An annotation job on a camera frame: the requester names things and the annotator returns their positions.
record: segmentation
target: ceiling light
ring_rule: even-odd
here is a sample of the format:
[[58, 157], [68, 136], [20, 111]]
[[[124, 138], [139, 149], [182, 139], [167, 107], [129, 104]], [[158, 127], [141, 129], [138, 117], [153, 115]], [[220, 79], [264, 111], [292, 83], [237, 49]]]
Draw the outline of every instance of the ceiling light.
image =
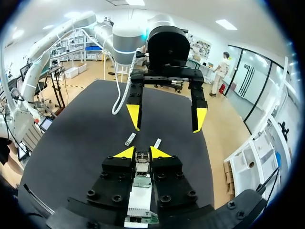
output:
[[293, 66], [295, 64], [297, 64], [297, 62], [292, 62], [292, 63], [289, 64], [289, 66]]
[[218, 20], [216, 21], [217, 24], [220, 24], [222, 27], [224, 27], [227, 30], [237, 30], [235, 26], [233, 26], [230, 22], [228, 22], [226, 19]]
[[269, 65], [268, 63], [267, 63], [267, 61], [263, 58], [263, 57], [261, 57], [260, 55], [255, 55], [256, 57], [257, 57], [257, 59], [260, 61], [260, 62], [262, 62], [264, 65]]
[[144, 0], [126, 0], [131, 6], [145, 6]]
[[71, 19], [71, 18], [76, 18], [80, 15], [81, 15], [81, 13], [73, 11], [73, 12], [70, 12], [70, 13], [66, 13], [65, 17]]
[[24, 34], [24, 30], [18, 30], [13, 34], [13, 39], [21, 37]]
[[54, 26], [54, 25], [47, 25], [47, 26], [43, 27], [42, 29], [43, 29], [43, 30], [48, 30], [48, 29], [52, 28], [53, 26]]

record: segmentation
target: white shirt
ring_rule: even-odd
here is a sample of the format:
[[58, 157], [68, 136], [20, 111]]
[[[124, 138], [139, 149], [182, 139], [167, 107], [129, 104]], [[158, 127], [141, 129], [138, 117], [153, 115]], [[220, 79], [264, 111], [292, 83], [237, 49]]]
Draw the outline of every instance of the white shirt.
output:
[[225, 77], [229, 71], [230, 61], [227, 58], [223, 58], [223, 60], [219, 63], [220, 69], [217, 70], [217, 74], [221, 77]]

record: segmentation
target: white robotic arm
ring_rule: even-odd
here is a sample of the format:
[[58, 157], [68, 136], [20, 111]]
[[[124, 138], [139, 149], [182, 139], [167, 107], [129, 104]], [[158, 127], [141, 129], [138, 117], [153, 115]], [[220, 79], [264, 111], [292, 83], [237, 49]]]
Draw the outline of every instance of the white robotic arm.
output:
[[[1, 79], [4, 84], [4, 93], [6, 95], [10, 115], [6, 116], [7, 124], [4, 119], [0, 118], [0, 137], [7, 137], [7, 127], [9, 127], [12, 135], [10, 139], [16, 139], [17, 143], [23, 141], [26, 146], [33, 150], [38, 143], [42, 134], [37, 131], [34, 124], [35, 119], [39, 117], [37, 110], [33, 108], [32, 102], [35, 95], [35, 90], [38, 84], [38, 80], [42, 69], [50, 61], [50, 48], [64, 37], [70, 35], [70, 33], [76, 29], [81, 28], [87, 36], [95, 37], [99, 42], [98, 45], [102, 47], [103, 52], [110, 55], [120, 65], [129, 66], [134, 62], [134, 54], [137, 48], [145, 45], [147, 31], [151, 31], [161, 25], [174, 25], [170, 17], [164, 15], [157, 15], [151, 20], [148, 28], [135, 26], [132, 24], [125, 24], [122, 26], [115, 25], [114, 28], [106, 23], [98, 23], [94, 12], [86, 12], [77, 18], [71, 19], [61, 26], [58, 26], [48, 35], [36, 42], [26, 55], [30, 62], [33, 63], [31, 68], [26, 73], [24, 83], [20, 92], [21, 100], [18, 105], [12, 99], [7, 79], [2, 74]], [[3, 65], [3, 52], [1, 57], [1, 63]], [[113, 114], [117, 114], [124, 102], [124, 97], [119, 105], [119, 108]]]

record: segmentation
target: person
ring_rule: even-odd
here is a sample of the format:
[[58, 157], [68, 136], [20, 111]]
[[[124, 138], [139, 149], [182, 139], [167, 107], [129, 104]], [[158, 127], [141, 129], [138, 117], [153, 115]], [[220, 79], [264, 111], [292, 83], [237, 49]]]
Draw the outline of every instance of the person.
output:
[[223, 78], [228, 74], [229, 71], [229, 57], [230, 54], [228, 52], [224, 52], [224, 58], [219, 63], [218, 67], [213, 71], [216, 72], [216, 76], [214, 79], [214, 83], [212, 86], [212, 92], [210, 93], [210, 96], [216, 97], [216, 93], [218, 91], [219, 85], [223, 83]]
[[0, 137], [0, 162], [5, 165], [8, 163], [9, 167], [17, 174], [22, 175], [23, 169], [17, 164], [17, 162], [10, 156], [10, 151], [13, 154], [17, 154], [17, 148], [14, 143], [7, 138]]

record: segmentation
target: robotic arm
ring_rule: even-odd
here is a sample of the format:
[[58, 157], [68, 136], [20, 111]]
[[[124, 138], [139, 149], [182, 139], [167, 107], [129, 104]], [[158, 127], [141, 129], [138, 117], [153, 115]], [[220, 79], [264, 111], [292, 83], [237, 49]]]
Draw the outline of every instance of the robotic arm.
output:
[[[143, 87], [145, 83], [152, 83], [147, 78], [151, 75], [157, 77], [157, 80], [162, 79], [164, 85], [166, 85], [164, 80], [171, 81], [175, 80], [176, 78], [183, 78], [184, 80], [189, 81], [193, 102], [193, 130], [194, 132], [198, 132], [201, 129], [201, 125], [206, 114], [207, 104], [204, 100], [203, 91], [201, 88], [203, 83], [201, 72], [197, 70], [194, 73], [192, 72], [192, 69], [185, 67], [189, 51], [187, 39], [183, 32], [174, 26], [173, 20], [169, 16], [157, 15], [150, 19], [148, 23], [149, 26], [147, 28], [132, 26], [130, 24], [125, 24], [123, 26], [115, 25], [112, 27], [108, 24], [97, 22], [94, 12], [89, 11], [55, 28], [44, 38], [35, 43], [27, 54], [29, 62], [32, 62], [33, 65], [26, 73], [24, 84], [20, 92], [21, 99], [17, 104], [12, 99], [7, 85], [7, 79], [3, 77], [4, 74], [1, 72], [3, 89], [8, 101], [10, 115], [6, 115], [5, 120], [8, 120], [7, 124], [3, 121], [0, 123], [2, 124], [0, 125], [0, 137], [7, 137], [7, 128], [9, 128], [11, 132], [10, 139], [14, 139], [17, 144], [24, 141], [31, 150], [35, 148], [36, 144], [41, 138], [40, 131], [37, 131], [37, 128], [34, 125], [35, 119], [40, 119], [40, 116], [37, 110], [33, 108], [33, 99], [40, 74], [42, 69], [50, 62], [51, 47], [58, 40], [70, 35], [70, 33], [76, 28], [81, 28], [85, 35], [87, 35], [89, 38], [94, 37], [98, 41], [96, 44], [102, 48], [103, 53], [110, 56], [113, 62], [116, 61], [122, 66], [131, 65], [130, 75], [128, 77], [125, 92], [118, 108], [116, 109], [116, 105], [121, 97], [121, 91], [118, 87], [119, 97], [112, 109], [112, 113], [114, 115], [117, 114], [122, 107], [124, 100], [127, 97], [129, 86], [135, 85], [132, 83], [132, 81], [136, 80], [135, 77], [137, 73], [136, 71], [134, 73], [132, 71], [136, 60], [136, 52], [138, 48], [145, 45], [146, 34], [149, 33], [150, 37], [148, 41], [148, 49], [151, 65], [149, 72], [144, 74], [145, 79], [143, 83], [140, 83], [142, 85], [137, 85], [140, 87], [140, 90], [142, 90], [141, 87]], [[160, 46], [158, 47], [157, 44], [160, 40], [156, 38], [158, 38], [160, 34], [161, 37], [164, 38], [164, 42], [159, 42]], [[173, 49], [168, 50], [166, 46], [169, 44], [172, 38], [179, 39], [176, 40], [177, 42], [174, 42]], [[132, 87], [131, 94], [135, 93], [134, 90], [135, 88]], [[142, 115], [142, 93], [140, 93], [140, 96], [138, 96], [138, 100], [129, 98], [127, 107], [134, 126], [139, 130]]]

